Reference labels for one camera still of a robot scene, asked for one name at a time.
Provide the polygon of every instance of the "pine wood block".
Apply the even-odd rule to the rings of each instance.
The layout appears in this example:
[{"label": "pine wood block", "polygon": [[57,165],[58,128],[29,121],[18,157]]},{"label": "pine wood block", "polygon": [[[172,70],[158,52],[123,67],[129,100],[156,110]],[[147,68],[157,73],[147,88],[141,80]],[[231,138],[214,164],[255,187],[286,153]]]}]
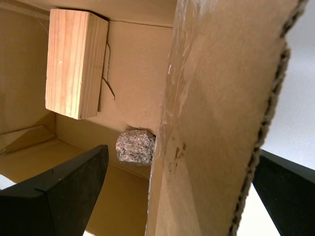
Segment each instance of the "pine wood block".
[{"label": "pine wood block", "polygon": [[46,108],[75,118],[96,116],[108,22],[90,12],[50,12]]}]

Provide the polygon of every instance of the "cardboard wall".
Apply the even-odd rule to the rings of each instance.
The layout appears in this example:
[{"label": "cardboard wall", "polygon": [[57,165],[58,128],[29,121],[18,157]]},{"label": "cardboard wall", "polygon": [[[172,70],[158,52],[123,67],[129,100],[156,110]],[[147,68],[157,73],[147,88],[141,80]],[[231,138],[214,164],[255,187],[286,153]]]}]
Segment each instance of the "cardboard wall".
[{"label": "cardboard wall", "polygon": [[14,1],[0,2],[0,134],[44,125],[49,13]]},{"label": "cardboard wall", "polygon": [[94,11],[115,21],[172,26],[176,0],[21,0],[46,10],[53,7]]},{"label": "cardboard wall", "polygon": [[[0,175],[21,182],[83,151],[54,139],[0,158]],[[139,236],[145,231],[149,182],[109,165],[87,230],[97,236]]]},{"label": "cardboard wall", "polygon": [[44,126],[37,126],[0,135],[0,155],[46,142],[56,135]]},{"label": "cardboard wall", "polygon": [[157,133],[171,37],[172,28],[110,21],[103,76],[115,98],[102,81],[97,116],[74,120],[58,115],[58,138],[83,150],[107,144],[112,164],[149,179],[150,167],[120,163],[115,145],[126,129]]},{"label": "cardboard wall", "polygon": [[146,236],[236,235],[305,3],[178,2]]}]

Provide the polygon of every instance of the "granite rock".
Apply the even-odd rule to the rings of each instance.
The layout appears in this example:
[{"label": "granite rock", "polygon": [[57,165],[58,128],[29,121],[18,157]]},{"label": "granite rock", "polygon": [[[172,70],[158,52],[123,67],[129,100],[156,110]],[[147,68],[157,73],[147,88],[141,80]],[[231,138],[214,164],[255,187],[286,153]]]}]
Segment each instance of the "granite rock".
[{"label": "granite rock", "polygon": [[150,166],[155,139],[155,136],[146,130],[125,131],[116,142],[118,159],[127,164]]}]

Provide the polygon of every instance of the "black plastic part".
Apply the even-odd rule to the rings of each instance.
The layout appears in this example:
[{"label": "black plastic part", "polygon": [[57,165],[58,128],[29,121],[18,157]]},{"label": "black plastic part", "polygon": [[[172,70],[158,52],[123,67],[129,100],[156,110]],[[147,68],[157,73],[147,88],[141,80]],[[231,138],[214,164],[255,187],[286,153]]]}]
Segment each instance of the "black plastic part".
[{"label": "black plastic part", "polygon": [[314,176],[309,168],[262,152],[253,185],[281,236],[315,236]]},{"label": "black plastic part", "polygon": [[81,236],[108,161],[101,145],[0,191],[0,236]]}]

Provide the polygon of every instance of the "corrugated cardboard edge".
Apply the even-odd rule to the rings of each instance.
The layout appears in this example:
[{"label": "corrugated cardboard edge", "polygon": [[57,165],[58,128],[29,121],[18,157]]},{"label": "corrugated cardboard edge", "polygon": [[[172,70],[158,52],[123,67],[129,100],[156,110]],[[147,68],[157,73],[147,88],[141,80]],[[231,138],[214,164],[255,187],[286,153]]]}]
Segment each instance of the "corrugated cardboard edge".
[{"label": "corrugated cardboard edge", "polygon": [[[283,25],[283,31],[280,35],[281,38],[285,37],[286,33],[293,27],[293,25],[298,20],[298,18],[304,13],[307,2],[308,0],[299,0],[298,5],[295,7],[290,17],[287,19],[287,21]],[[248,195],[251,182],[254,178],[256,166],[259,163],[260,147],[264,143],[265,137],[269,130],[271,120],[275,114],[275,109],[278,102],[279,93],[281,91],[282,82],[285,78],[285,72],[287,69],[289,58],[290,58],[290,49],[287,47],[287,44],[285,44],[282,50],[282,53],[280,55],[279,64],[277,67],[277,72],[275,74],[272,91],[268,99],[268,107],[265,111],[264,119],[261,122],[257,141],[254,145],[252,156],[248,163],[247,174],[244,179],[241,193],[239,195],[238,202],[234,211],[234,216],[233,216],[232,224],[229,229],[228,236],[236,236],[239,223],[242,219],[241,215],[244,210],[245,200]]]}]

